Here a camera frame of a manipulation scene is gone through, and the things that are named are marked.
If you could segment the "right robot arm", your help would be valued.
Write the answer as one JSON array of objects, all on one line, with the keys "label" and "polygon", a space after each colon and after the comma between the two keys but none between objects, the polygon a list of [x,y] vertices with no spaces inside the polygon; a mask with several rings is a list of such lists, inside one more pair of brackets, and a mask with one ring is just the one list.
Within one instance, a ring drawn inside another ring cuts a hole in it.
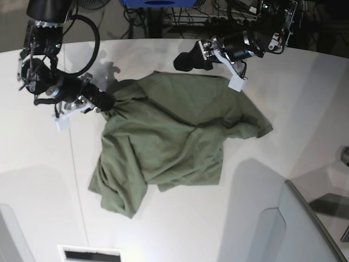
[{"label": "right robot arm", "polygon": [[[115,99],[91,83],[88,70],[95,62],[100,48],[100,34],[95,23],[79,14],[78,1],[29,1],[25,41],[19,54],[17,80],[34,95],[34,105],[54,105],[65,102],[69,109],[83,109],[84,113],[112,109]],[[94,34],[94,49],[88,63],[75,73],[58,69],[58,54],[66,21],[81,21]]]}]

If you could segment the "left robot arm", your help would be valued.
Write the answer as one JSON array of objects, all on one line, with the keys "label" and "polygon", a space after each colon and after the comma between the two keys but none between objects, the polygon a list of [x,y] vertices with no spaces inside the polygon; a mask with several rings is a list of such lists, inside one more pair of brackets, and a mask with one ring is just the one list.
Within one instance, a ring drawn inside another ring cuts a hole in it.
[{"label": "left robot arm", "polygon": [[222,57],[238,76],[244,77],[246,59],[284,52],[297,5],[297,1],[260,1],[256,18],[248,20],[245,16],[234,18],[232,11],[239,6],[236,1],[227,1],[227,17],[212,18],[210,37],[198,40],[189,52],[180,53],[173,61],[174,68],[183,72],[209,71]]}]

